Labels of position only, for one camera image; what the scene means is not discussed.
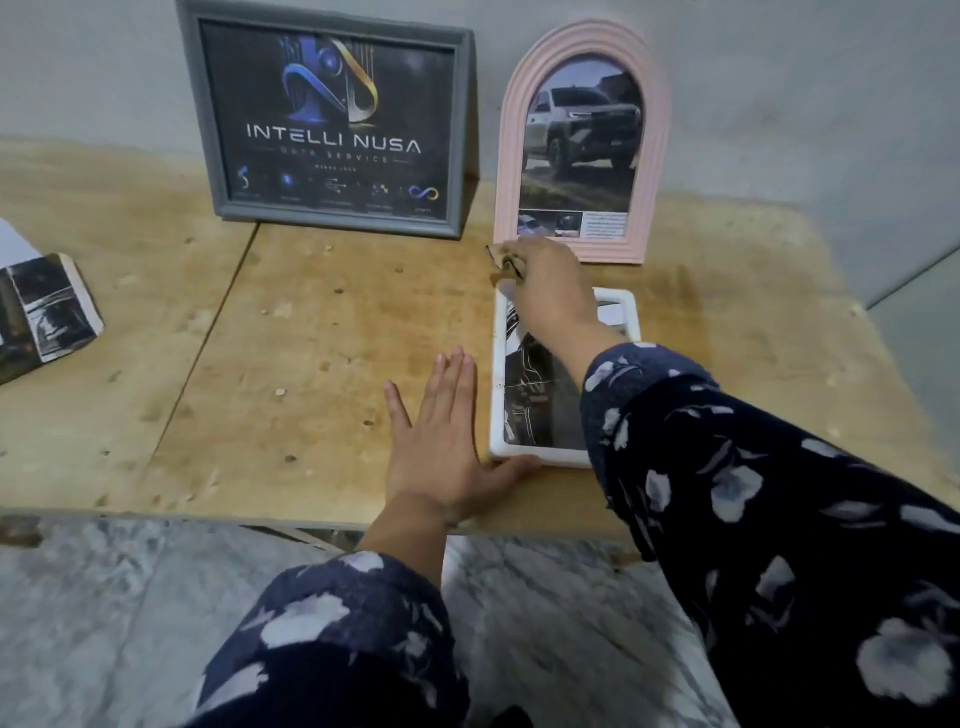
pink arched frame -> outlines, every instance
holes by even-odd
[[[530,49],[514,71],[500,114],[493,237],[497,242],[516,240],[525,120],[534,94],[547,75],[564,61],[594,54],[622,65],[633,74],[643,94],[643,137],[627,228],[624,237],[616,240],[554,239],[566,243],[585,263],[638,264],[643,262],[647,250],[663,167],[670,126],[670,89],[643,40],[608,20],[584,20],[548,33]]]

white paper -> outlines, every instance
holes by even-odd
[[[13,226],[0,217],[0,270],[25,260],[41,257],[40,251],[28,243],[13,229]]]

navy floral clothing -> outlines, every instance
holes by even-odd
[[[608,504],[741,724],[960,725],[960,516],[653,344],[597,357],[581,414]],[[289,570],[190,725],[460,725],[453,645],[440,592],[388,556]]]

wall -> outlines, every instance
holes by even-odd
[[[870,311],[960,473],[960,252]]]
[[[645,35],[674,91],[664,187],[800,206],[867,302],[960,238],[955,0],[286,4],[473,28],[487,178],[525,50],[608,16]],[[172,0],[0,0],[0,133],[199,153]]]

forearm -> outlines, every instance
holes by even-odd
[[[393,556],[439,588],[448,530],[435,501],[404,494],[384,506],[357,549]]]

